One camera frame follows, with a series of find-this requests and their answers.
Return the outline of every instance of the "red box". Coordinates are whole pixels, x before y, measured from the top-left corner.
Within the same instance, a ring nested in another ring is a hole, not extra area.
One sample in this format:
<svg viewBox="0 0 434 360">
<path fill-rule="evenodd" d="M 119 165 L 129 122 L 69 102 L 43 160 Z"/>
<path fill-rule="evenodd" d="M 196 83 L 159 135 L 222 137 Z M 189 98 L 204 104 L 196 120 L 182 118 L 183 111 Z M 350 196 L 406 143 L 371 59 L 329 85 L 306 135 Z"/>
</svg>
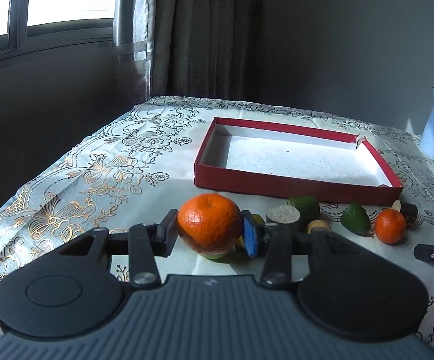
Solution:
<svg viewBox="0 0 434 360">
<path fill-rule="evenodd" d="M 365 138 L 221 117 L 214 118 L 200 146 L 194 184 L 283 199 L 313 196 L 319 202 L 380 206 L 392 205 L 403 190 Z"/>
</svg>

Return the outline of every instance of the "window frame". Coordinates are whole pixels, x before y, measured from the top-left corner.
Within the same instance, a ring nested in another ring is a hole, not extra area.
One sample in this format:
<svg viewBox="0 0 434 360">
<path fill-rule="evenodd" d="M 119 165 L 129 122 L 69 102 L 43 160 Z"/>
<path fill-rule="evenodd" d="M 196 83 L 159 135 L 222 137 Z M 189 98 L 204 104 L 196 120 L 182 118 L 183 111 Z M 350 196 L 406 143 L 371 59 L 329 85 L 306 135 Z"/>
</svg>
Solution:
<svg viewBox="0 0 434 360">
<path fill-rule="evenodd" d="M 112 40 L 113 19 L 58 21 L 28 27 L 29 0 L 9 2 L 7 34 L 0 35 L 0 62 L 55 47 Z"/>
</svg>

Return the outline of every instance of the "blue gripper pad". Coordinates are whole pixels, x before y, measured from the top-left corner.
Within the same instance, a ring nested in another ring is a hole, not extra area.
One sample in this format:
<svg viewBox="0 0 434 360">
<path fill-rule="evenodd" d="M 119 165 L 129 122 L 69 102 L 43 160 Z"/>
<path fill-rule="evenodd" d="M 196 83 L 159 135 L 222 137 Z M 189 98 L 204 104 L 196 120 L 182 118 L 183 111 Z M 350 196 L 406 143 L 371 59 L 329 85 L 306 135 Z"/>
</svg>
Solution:
<svg viewBox="0 0 434 360">
<path fill-rule="evenodd" d="M 243 234 L 245 250 L 249 257 L 265 256 L 265 230 L 258 223 L 249 210 L 242 211 Z"/>
</svg>

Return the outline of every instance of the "avocado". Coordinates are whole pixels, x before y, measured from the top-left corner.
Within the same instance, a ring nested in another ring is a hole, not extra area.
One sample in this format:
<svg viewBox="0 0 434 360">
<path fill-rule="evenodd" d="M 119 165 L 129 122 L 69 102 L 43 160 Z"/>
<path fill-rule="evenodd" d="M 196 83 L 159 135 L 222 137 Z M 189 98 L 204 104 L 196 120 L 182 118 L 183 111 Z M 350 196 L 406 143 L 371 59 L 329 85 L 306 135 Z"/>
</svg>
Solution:
<svg viewBox="0 0 434 360">
<path fill-rule="evenodd" d="M 370 219 L 360 204 L 352 202 L 343 212 L 340 223 L 352 233 L 366 236 L 370 232 Z"/>
</svg>

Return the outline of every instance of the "floral pattern tablecloth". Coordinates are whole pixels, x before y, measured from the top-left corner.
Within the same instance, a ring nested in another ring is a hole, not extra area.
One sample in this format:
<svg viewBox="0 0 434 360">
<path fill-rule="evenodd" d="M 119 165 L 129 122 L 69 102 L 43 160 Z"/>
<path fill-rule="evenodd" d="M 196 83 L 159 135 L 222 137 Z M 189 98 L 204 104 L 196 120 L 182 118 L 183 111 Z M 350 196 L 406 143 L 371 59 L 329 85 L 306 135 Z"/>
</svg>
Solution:
<svg viewBox="0 0 434 360">
<path fill-rule="evenodd" d="M 321 204 L 336 231 L 370 251 L 416 274 L 429 291 L 429 307 L 418 335 L 434 349 L 434 266 L 417 261 L 418 243 L 434 244 L 434 161 L 419 150 L 419 136 L 321 112 L 247 102 L 187 97 L 157 97 L 84 139 L 34 180 L 21 187 L 0 209 L 0 280 L 96 226 L 123 232 L 140 222 L 160 222 L 204 190 L 193 185 L 193 162 L 214 116 L 273 121 L 362 134 L 379 150 L 402 181 L 406 201 L 417 205 L 417 226 L 402 245 L 375 237 L 362 238 L 338 222 L 346 204 Z M 263 215 L 283 200 L 233 193 L 241 209 Z M 375 220 L 382 207 L 366 206 Z M 308 272 L 306 260 L 295 256 L 293 279 Z M 112 273 L 128 280 L 127 260 L 113 260 Z M 257 259 L 235 267 L 196 255 L 180 240 L 167 259 L 157 258 L 167 274 L 259 273 Z"/>
</svg>

